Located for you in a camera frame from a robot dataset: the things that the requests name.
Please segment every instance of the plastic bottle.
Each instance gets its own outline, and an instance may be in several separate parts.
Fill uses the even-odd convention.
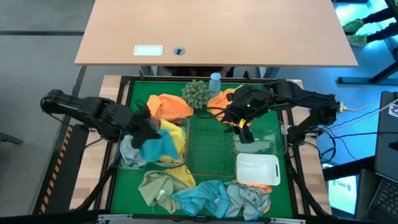
[[[218,96],[220,93],[221,88],[221,74],[220,73],[213,73],[210,75],[210,82],[209,82],[209,92],[210,98]]]

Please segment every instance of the blue bottle cap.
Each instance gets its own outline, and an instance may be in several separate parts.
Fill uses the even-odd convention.
[[[215,73],[213,73],[213,74],[210,75],[210,78],[211,78],[212,80],[220,80],[220,79],[221,79],[221,74],[215,72]]]

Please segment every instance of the light blue towel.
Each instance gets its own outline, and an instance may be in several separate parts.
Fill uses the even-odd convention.
[[[131,141],[134,139],[131,135],[125,135],[120,145],[120,154],[123,157],[125,165],[131,167],[134,164],[138,164],[139,167],[144,167],[147,161],[141,157],[139,149],[134,149],[131,145]]]
[[[160,139],[147,139],[140,148],[142,158],[147,162],[156,162],[161,156],[170,156],[172,159],[178,159],[178,153],[169,130],[162,129],[158,131],[162,137]]]
[[[233,218],[245,205],[243,210],[244,221],[257,220],[269,206],[270,194],[261,188],[248,187],[234,182],[225,183],[226,191],[231,201],[225,218]]]
[[[178,201],[185,214],[197,216],[205,207],[217,218],[223,218],[228,207],[229,197],[220,180],[202,182],[194,188],[172,194],[171,198]]]

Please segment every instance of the green shoe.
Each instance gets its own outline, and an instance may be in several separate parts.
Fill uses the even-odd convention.
[[[353,47],[365,47],[368,44],[368,35],[347,35],[348,42]]]
[[[347,34],[355,34],[363,26],[362,19],[356,19],[343,26],[344,32]]]

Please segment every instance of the white cable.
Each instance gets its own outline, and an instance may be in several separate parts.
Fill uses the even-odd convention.
[[[357,111],[357,110],[361,110],[361,109],[363,109],[363,108],[367,108],[368,106],[370,106],[370,105],[372,105],[372,104],[377,103],[378,101],[380,101],[380,100],[373,101],[372,103],[370,103],[370,104],[368,104],[368,105],[361,106],[360,108],[356,108],[356,109],[349,109],[349,108],[347,108],[347,107],[344,106],[344,107],[343,107],[343,110],[346,110],[346,111]]]
[[[373,115],[375,115],[375,114],[378,114],[378,113],[384,111],[385,109],[389,108],[391,105],[393,105],[393,104],[396,103],[396,102],[398,102],[398,99],[394,100],[393,102],[391,102],[390,104],[386,105],[385,107],[383,107],[383,108],[381,108],[381,109],[375,111],[374,113],[370,114],[369,116],[366,116],[366,117],[364,117],[364,118],[362,118],[362,119],[359,119],[359,120],[357,120],[357,121],[355,121],[355,122],[353,122],[353,123],[349,123],[349,124],[340,126],[340,127],[335,128],[335,129],[333,129],[333,130],[331,130],[331,131],[337,130],[337,129],[339,129],[339,128],[347,127],[347,126],[349,126],[349,125],[358,123],[358,122],[363,121],[363,120],[365,120],[365,119],[368,119],[368,118],[370,118],[371,116],[373,116]]]

